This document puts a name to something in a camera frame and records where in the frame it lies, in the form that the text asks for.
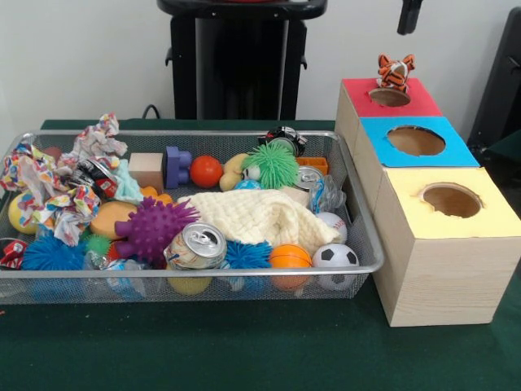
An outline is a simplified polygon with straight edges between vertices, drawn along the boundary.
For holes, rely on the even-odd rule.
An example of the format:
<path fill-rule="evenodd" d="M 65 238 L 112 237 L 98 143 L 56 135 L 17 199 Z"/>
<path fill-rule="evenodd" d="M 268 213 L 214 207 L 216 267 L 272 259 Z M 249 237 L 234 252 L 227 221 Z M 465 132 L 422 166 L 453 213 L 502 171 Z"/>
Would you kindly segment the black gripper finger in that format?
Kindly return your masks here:
<path fill-rule="evenodd" d="M 403 0 L 397 33 L 405 36 L 415 31 L 422 0 Z"/>

